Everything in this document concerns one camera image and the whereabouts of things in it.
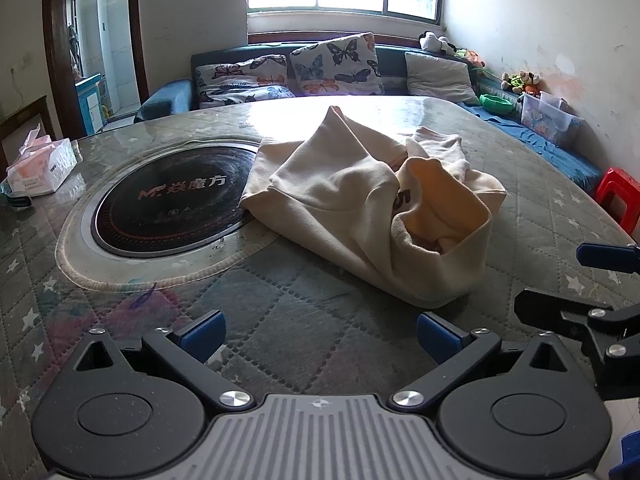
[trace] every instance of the black hotpot burner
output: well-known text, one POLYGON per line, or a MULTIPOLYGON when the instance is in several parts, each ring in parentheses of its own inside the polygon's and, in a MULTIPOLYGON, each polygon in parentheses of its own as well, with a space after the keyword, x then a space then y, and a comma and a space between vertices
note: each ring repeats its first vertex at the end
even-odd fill
POLYGON ((218 142, 160 156, 132 170, 98 204, 91 232, 106 251, 129 258, 171 256, 238 229, 238 207, 257 146, 218 142))

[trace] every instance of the wooden chair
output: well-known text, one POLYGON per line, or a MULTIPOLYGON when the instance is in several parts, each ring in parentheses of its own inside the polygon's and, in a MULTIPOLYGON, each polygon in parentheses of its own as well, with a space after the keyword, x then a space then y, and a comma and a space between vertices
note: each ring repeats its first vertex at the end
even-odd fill
MULTIPOLYGON (((21 108, 0 123, 0 181, 4 180, 6 176, 6 168, 9 167, 9 164, 13 162, 16 157, 15 153, 5 152, 5 142, 3 141, 37 116, 40 116, 40 124, 42 126, 40 135, 50 135, 53 138, 53 124, 51 123, 51 116, 49 115, 46 96, 42 96, 40 99, 25 106, 24 108, 21 108)), ((21 139, 18 146, 20 146, 23 141, 24 139, 21 139)))

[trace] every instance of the ribbed grey plate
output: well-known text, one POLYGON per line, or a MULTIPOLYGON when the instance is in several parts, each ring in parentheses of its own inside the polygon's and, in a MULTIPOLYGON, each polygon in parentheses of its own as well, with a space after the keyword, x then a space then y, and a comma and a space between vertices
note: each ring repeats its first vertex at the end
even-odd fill
MULTIPOLYGON (((222 415, 198 449, 158 480, 484 480, 439 444, 426 421, 374 396, 269 395, 222 415)), ((595 480, 581 475, 575 480, 595 480)))

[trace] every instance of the floor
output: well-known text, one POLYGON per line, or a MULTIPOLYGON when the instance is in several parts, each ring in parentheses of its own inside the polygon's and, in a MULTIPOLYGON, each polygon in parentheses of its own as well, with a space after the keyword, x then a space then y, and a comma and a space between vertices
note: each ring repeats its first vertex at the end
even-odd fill
POLYGON ((127 116, 129 114, 135 113, 140 109, 140 103, 134 103, 132 105, 123 106, 119 108, 119 110, 114 113, 114 117, 118 118, 121 116, 127 116))
POLYGON ((608 400, 604 403, 611 416, 612 430, 609 447, 605 451, 596 471, 598 478, 609 478, 609 469, 622 462, 622 437, 640 430, 640 412, 638 398, 623 400, 608 400))
POLYGON ((112 121, 111 123, 107 123, 100 130, 100 132, 109 132, 111 130, 117 130, 118 128, 123 128, 124 126, 129 126, 133 124, 134 116, 125 117, 124 119, 118 119, 117 121, 112 121))

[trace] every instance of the cushion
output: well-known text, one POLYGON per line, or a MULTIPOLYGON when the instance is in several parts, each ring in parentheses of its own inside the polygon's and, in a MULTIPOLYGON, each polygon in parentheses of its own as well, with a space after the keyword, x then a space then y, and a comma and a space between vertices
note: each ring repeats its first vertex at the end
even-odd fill
POLYGON ((409 95, 437 97, 453 103, 479 105, 466 64, 426 54, 404 53, 409 95))
POLYGON ((195 75, 200 108, 294 97, 287 88, 286 56, 203 65, 195 75))
POLYGON ((354 34, 294 50, 300 91, 312 95, 382 95, 373 34, 354 34))

